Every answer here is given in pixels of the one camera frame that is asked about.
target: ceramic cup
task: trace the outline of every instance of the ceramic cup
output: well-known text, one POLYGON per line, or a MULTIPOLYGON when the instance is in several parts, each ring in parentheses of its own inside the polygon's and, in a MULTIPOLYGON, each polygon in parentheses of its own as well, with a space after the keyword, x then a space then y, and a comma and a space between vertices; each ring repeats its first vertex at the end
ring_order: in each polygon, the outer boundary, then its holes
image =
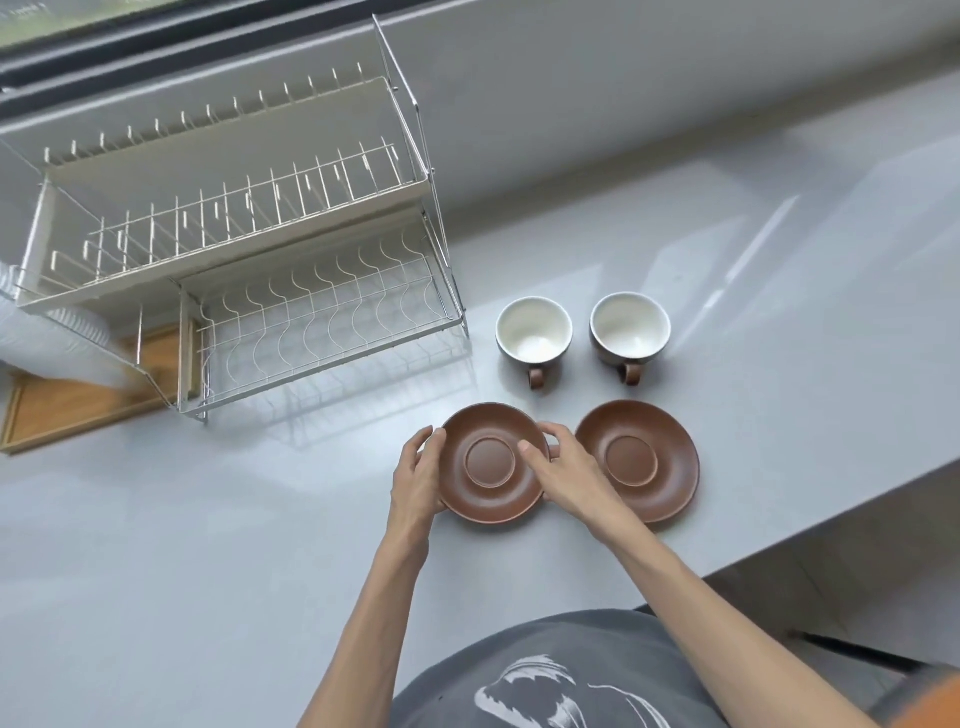
POLYGON ((546 368, 560 360, 572 340, 569 314, 550 299, 517 299, 496 320, 497 346, 527 368, 531 389, 543 386, 546 368))
POLYGON ((669 339, 670 317, 642 293, 611 293, 590 314, 590 343, 632 387, 640 383, 643 365, 662 352, 669 339))

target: brown cup handle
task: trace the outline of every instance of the brown cup handle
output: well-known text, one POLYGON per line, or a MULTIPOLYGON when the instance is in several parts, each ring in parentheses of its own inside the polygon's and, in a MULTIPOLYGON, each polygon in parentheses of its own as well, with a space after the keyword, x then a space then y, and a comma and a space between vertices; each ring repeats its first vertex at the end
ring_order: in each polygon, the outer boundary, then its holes
POLYGON ((620 381, 628 387, 636 387, 640 383, 640 377, 643 375, 643 365, 635 361, 628 361, 620 365, 620 381))
POLYGON ((530 379, 530 389, 543 388, 543 367, 530 367, 527 376, 530 379))

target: gray countertop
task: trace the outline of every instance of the gray countertop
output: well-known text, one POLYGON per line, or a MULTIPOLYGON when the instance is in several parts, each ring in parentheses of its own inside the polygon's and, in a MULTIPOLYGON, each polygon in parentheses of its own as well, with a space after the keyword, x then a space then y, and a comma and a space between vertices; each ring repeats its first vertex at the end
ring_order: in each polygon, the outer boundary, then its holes
MULTIPOLYGON (((366 576, 402 442, 473 402, 571 426, 620 397, 671 412, 702 482, 662 538, 702 574, 955 459, 960 96, 944 84, 451 220, 469 343, 424 339, 206 427, 162 413, 0 463, 0 722, 293 724, 366 576), (635 391, 587 339, 593 304, 624 289, 673 320, 635 391), (521 295, 575 326, 544 394, 493 340, 521 295)), ((496 529, 442 514, 397 686, 518 622, 640 602, 553 505, 496 529)))

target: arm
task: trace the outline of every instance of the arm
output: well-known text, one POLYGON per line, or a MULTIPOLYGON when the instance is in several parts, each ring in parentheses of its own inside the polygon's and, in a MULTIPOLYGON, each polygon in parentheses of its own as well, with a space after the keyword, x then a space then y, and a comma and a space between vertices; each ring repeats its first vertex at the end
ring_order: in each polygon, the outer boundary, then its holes
POLYGON ((737 612, 624 505, 570 430, 548 462, 521 443, 547 496, 583 521, 623 565, 733 728, 876 728, 876 724, 737 612))
POLYGON ((384 728, 394 699, 396 668, 410 603, 426 561, 439 501, 439 460, 446 433, 425 427, 403 447, 394 472, 387 534, 353 614, 300 719, 299 728, 384 728), (419 453, 427 438, 423 453, 419 453))

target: wooden tray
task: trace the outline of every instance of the wooden tray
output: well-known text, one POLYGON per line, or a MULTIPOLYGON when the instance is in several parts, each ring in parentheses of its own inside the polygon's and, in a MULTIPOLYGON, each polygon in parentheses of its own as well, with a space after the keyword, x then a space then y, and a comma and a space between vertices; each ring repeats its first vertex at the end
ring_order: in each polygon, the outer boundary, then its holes
MULTIPOLYGON (((200 391, 200 342, 191 322, 193 342, 190 396, 200 391)), ((126 341, 125 346, 135 346, 126 341)), ((141 363, 168 400, 177 397, 180 377, 180 325, 148 331, 143 336, 141 363)), ((132 376, 139 377, 132 371, 132 376)), ((15 454, 65 440, 130 417, 162 409, 163 399, 149 382, 120 391, 71 379, 44 379, 26 373, 14 375, 13 392, 0 438, 0 452, 15 454)))

